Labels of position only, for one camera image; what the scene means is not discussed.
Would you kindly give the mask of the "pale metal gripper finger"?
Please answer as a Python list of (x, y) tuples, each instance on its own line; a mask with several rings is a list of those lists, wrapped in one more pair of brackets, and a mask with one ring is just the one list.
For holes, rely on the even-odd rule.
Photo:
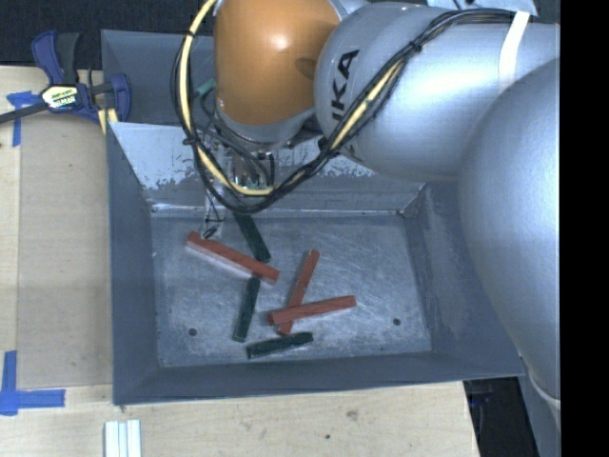
[(206, 217), (204, 221), (204, 238), (220, 238), (225, 224), (225, 211), (216, 205), (215, 197), (206, 191)]

